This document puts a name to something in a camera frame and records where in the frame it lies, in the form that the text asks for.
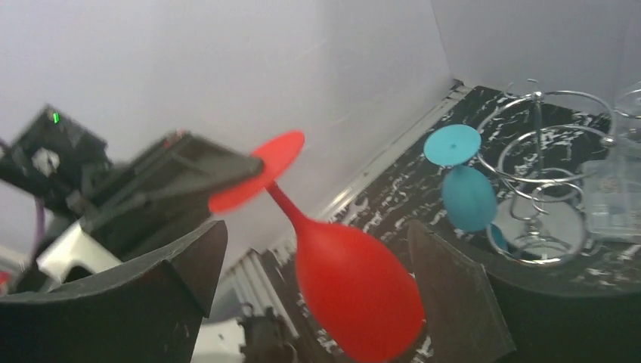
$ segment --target white plastic part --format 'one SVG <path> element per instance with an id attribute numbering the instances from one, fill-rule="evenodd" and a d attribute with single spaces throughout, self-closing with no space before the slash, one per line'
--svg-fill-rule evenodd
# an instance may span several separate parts
<path id="1" fill-rule="evenodd" d="M 72 224 L 38 259 L 38 269 L 62 284 L 76 266 L 98 274 L 122 262 L 86 234 L 79 222 Z"/>
<path id="2" fill-rule="evenodd" d="M 236 319 L 200 328 L 192 363 L 242 363 L 240 347 L 245 345 L 245 330 Z"/>

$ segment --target blue wine glass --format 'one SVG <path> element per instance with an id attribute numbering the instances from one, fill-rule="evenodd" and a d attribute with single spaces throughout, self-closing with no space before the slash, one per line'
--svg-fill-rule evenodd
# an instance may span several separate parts
<path id="1" fill-rule="evenodd" d="M 429 136 L 423 152 L 431 163 L 451 167 L 441 195 L 447 218 L 462 231 L 484 230 L 497 214 L 497 196 L 483 173 L 464 165 L 481 147 L 481 136 L 467 125 L 445 126 Z"/>

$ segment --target black countertop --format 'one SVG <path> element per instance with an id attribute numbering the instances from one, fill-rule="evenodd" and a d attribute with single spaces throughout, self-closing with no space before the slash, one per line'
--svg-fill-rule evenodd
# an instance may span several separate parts
<path id="1" fill-rule="evenodd" d="M 413 219 L 420 220 L 446 240 L 456 238 L 490 251 L 484 232 L 464 233 L 454 229 L 447 220 L 440 192 L 446 171 L 426 160 L 423 156 L 423 144 L 433 131 L 446 125 L 464 123 L 477 127 L 485 117 L 511 100 L 510 96 L 493 89 L 474 88 L 365 188 L 358 198 L 366 197 L 369 201 L 368 207 L 353 219 L 351 225 L 379 238 L 409 271 L 412 266 L 407 248 L 407 224 Z M 491 165 L 496 165 L 500 152 L 511 140 L 523 132 L 532 130 L 527 115 L 527 105 L 514 107 L 499 115 L 483 130 L 482 153 Z M 574 123 L 602 132 L 607 132 L 609 127 L 607 117 L 592 116 L 550 104 L 543 107 L 543 122 L 545 126 Z M 606 150 L 600 146 L 595 135 L 581 131 L 556 131 L 546 132 L 543 136 L 547 166 L 576 172 L 583 162 L 605 157 Z M 535 151 L 533 140 L 516 147 L 506 158 L 505 170 L 518 175 L 529 174 L 536 161 Z M 471 160 L 469 165 L 489 177 L 499 200 L 512 195 L 512 192 L 476 159 Z M 574 204 L 580 209 L 579 202 L 575 200 Z M 335 218 L 341 219 L 344 214 L 345 210 Z M 546 287 L 552 294 L 580 296 L 641 290 L 641 258 L 636 256 L 637 250 L 638 247 L 630 244 L 603 244 L 561 268 L 540 271 L 554 281 Z M 318 361 L 351 361 L 342 354 L 340 348 L 306 310 L 296 284 L 293 261 L 279 263 L 271 253 L 266 253 L 262 259 L 274 288 L 299 329 L 302 339 L 306 340 L 308 348 L 314 351 L 313 355 L 322 355 Z M 430 357 L 433 351 L 429 345 L 429 337 L 423 334 L 412 350 L 395 361 L 432 361 Z"/>

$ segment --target clear plastic container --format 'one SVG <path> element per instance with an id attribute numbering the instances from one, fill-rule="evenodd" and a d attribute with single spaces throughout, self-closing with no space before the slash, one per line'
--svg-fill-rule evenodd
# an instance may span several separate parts
<path id="1" fill-rule="evenodd" d="M 593 238 L 633 240 L 641 235 L 641 160 L 588 161 L 583 172 L 587 230 Z"/>
<path id="2" fill-rule="evenodd" d="M 615 101 L 619 151 L 641 158 L 641 82 L 619 91 Z"/>

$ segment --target chrome spiral stand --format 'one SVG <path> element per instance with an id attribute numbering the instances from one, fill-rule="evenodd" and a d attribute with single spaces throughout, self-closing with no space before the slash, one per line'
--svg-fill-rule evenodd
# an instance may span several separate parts
<path id="1" fill-rule="evenodd" d="M 543 152 L 543 134 L 556 130 L 589 132 L 599 137 L 601 145 L 610 148 L 608 151 L 610 154 L 616 145 L 615 112 L 610 105 L 597 96 L 576 91 L 542 92 L 536 80 L 528 81 L 536 88 L 532 93 L 516 97 L 508 104 L 499 107 L 477 128 L 478 133 L 482 135 L 483 129 L 502 112 L 522 104 L 531 104 L 528 118 L 534 130 L 508 143 L 500 153 L 496 166 L 490 165 L 481 152 L 477 155 L 478 161 L 514 192 L 514 196 L 499 204 L 497 217 L 487 227 L 486 232 L 491 247 L 510 261 L 522 265 L 559 265 L 580 254 L 585 248 L 587 231 L 584 217 L 568 201 L 576 196 L 583 199 L 584 192 L 578 186 L 578 181 L 590 174 L 575 174 L 566 169 L 548 166 Z M 546 97 L 552 95 L 584 98 L 598 104 L 610 116 L 608 134 L 591 127 L 574 124 L 543 127 L 542 105 Z M 525 177 L 505 172 L 503 164 L 510 151 L 531 138 L 534 138 L 536 146 L 534 171 Z M 536 186 L 531 194 L 524 192 L 528 185 Z M 571 190 L 561 197 L 545 195 L 546 189 L 560 186 Z"/>

